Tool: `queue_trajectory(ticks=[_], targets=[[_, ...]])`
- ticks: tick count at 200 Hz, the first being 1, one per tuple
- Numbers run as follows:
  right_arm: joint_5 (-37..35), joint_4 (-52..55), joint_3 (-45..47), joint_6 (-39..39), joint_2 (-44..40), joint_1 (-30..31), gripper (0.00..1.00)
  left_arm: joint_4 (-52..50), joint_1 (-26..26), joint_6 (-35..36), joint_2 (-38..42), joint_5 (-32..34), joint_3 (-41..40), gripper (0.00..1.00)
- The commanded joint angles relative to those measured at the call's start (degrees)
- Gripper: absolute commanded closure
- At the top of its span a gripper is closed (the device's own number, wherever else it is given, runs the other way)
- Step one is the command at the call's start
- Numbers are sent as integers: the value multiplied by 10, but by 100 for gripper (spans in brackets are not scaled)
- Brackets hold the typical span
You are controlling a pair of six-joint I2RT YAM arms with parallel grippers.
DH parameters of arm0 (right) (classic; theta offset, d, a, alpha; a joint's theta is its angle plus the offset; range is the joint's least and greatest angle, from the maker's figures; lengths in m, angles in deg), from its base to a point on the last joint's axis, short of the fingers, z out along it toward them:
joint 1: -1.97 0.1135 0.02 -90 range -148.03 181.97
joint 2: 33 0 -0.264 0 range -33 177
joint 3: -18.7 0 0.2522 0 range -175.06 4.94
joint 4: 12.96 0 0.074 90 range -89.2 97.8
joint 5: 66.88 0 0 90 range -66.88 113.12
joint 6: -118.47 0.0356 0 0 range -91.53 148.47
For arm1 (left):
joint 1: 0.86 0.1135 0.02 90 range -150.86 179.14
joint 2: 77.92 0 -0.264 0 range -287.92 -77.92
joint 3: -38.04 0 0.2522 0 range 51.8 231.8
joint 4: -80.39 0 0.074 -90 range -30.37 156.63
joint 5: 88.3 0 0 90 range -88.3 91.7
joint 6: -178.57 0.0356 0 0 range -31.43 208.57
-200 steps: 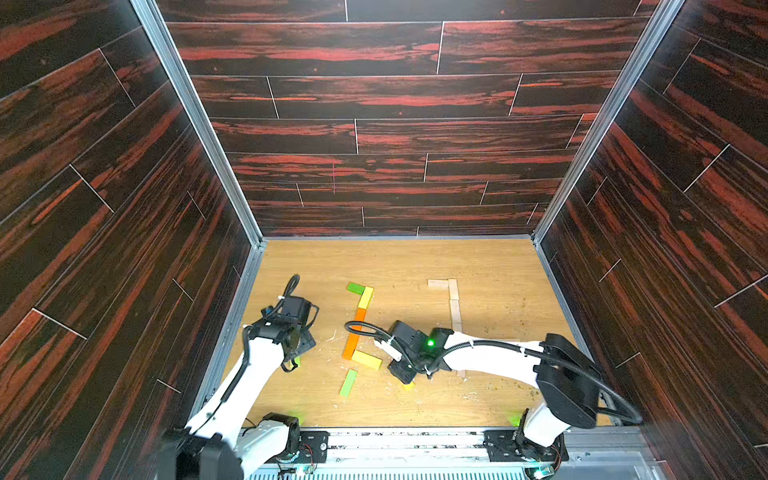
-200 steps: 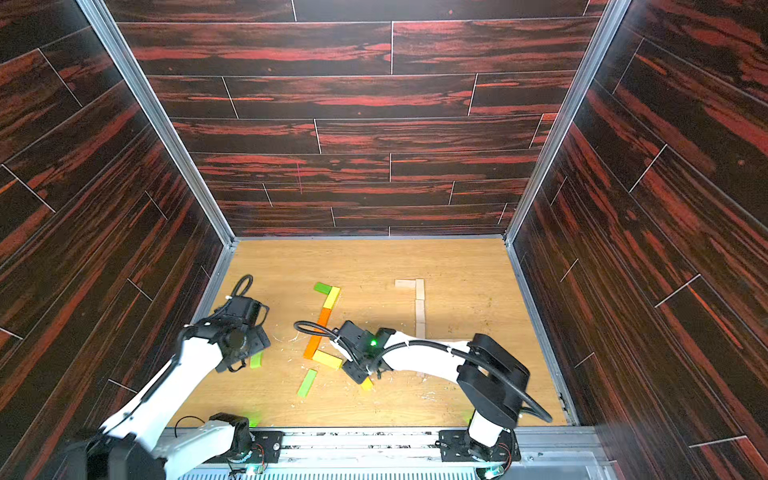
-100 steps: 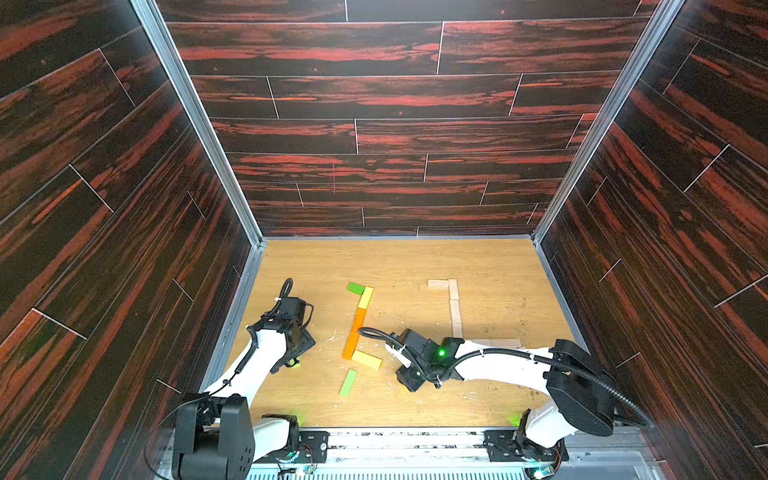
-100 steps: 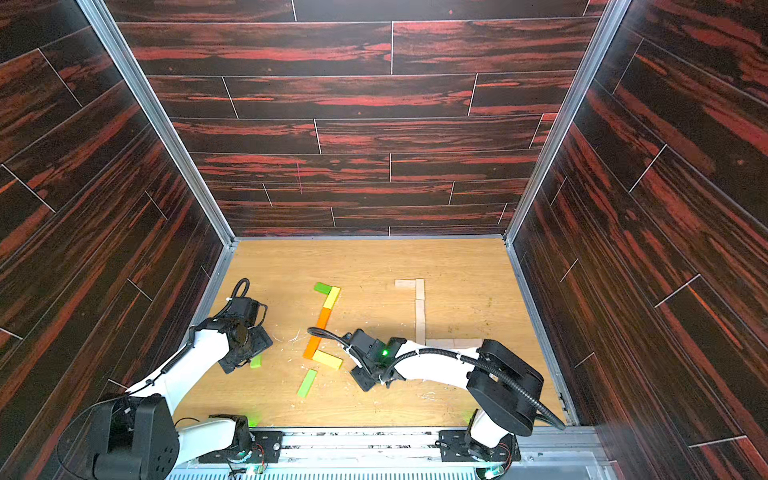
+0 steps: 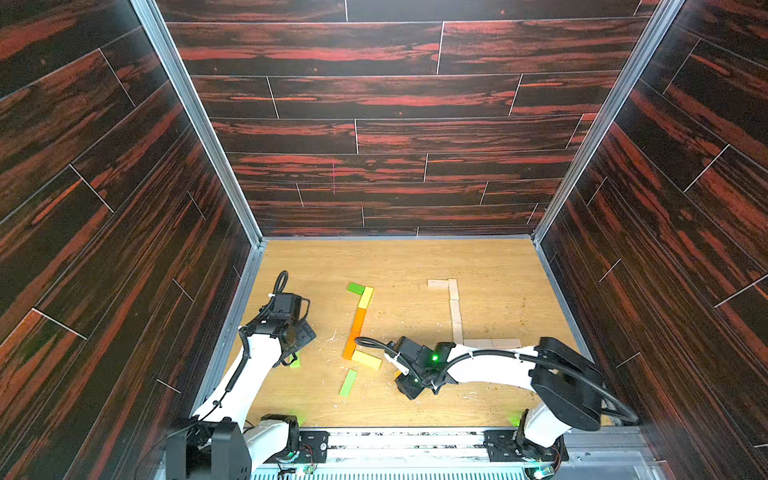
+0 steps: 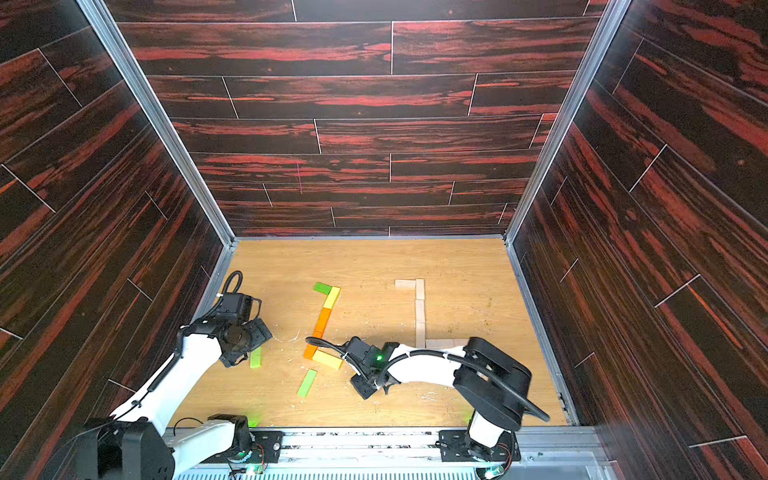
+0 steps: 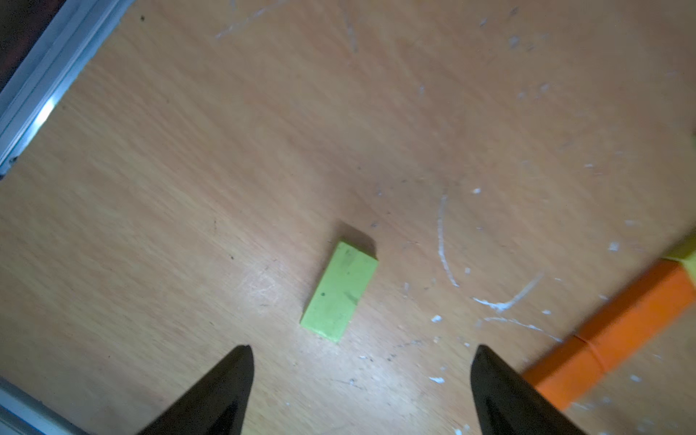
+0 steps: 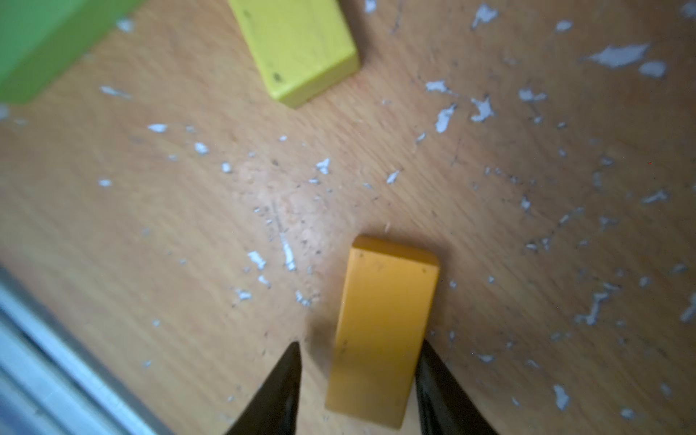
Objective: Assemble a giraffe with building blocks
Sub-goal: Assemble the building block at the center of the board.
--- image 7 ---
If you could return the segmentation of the orange block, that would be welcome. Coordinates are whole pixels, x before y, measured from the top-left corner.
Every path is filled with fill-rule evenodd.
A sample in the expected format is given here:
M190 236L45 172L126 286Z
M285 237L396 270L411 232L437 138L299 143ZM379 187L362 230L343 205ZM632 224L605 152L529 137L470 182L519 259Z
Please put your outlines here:
M605 375L606 367L592 346L571 336L552 349L522 377L556 409L565 411Z
M609 300L577 331L607 372L616 369L695 302L682 264L661 259Z

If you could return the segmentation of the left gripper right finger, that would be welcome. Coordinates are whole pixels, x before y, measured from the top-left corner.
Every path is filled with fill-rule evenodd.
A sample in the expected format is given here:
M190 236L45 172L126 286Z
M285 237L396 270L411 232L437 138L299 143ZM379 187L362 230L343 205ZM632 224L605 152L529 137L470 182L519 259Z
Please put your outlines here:
M478 346L471 391L483 435L581 434L489 346Z

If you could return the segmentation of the small light green block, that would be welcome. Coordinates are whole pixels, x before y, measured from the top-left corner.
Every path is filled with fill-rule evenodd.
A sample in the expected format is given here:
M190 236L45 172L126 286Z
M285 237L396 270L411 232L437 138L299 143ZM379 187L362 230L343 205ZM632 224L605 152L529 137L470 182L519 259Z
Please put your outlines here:
M378 265L376 258L340 241L304 310L300 326L338 343Z

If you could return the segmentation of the yellow block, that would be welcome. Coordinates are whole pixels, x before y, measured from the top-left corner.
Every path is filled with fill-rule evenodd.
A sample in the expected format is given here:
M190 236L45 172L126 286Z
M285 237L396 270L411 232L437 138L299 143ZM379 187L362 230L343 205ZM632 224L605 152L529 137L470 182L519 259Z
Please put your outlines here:
M686 271L692 284L696 284L696 234L692 230L687 236L669 248L664 254L666 260L677 262Z

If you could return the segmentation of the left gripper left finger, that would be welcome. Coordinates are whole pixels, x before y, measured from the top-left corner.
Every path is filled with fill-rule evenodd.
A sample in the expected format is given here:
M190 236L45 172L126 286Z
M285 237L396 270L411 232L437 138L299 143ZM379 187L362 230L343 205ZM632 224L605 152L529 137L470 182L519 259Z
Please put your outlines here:
M252 348L235 347L141 433L241 433L254 373Z

